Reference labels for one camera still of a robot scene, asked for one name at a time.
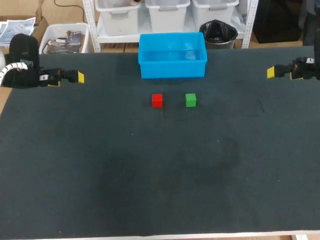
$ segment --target black trash bag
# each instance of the black trash bag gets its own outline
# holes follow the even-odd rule
[[[238,36],[238,31],[223,21],[208,21],[200,27],[204,40],[212,44],[223,44],[233,41]]]

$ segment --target table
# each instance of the table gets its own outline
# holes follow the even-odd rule
[[[144,81],[136,54],[41,55],[85,84],[9,95],[0,239],[315,233],[320,82],[266,79],[302,56],[313,49],[214,50],[205,78]]]

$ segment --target white plastic container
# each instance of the white plastic container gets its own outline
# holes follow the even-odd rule
[[[216,19],[230,24],[239,0],[192,0],[192,3],[194,23],[199,30],[202,24]]]
[[[138,32],[138,8],[132,0],[95,0],[106,33],[109,36],[136,34]]]
[[[154,33],[183,32],[190,0],[145,0]]]
[[[56,40],[57,38],[67,38],[67,32],[81,32],[84,35],[84,42],[82,47],[82,54],[89,53],[89,25],[87,23],[64,23],[64,24],[53,24],[47,27],[43,35],[39,54],[43,54],[43,50],[49,40]]]

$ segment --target red block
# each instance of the red block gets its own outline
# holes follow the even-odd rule
[[[152,107],[162,108],[164,106],[162,94],[152,94]]]

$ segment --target green block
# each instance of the green block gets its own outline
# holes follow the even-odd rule
[[[185,106],[187,108],[192,108],[197,105],[197,98],[195,93],[187,93],[185,95]]]

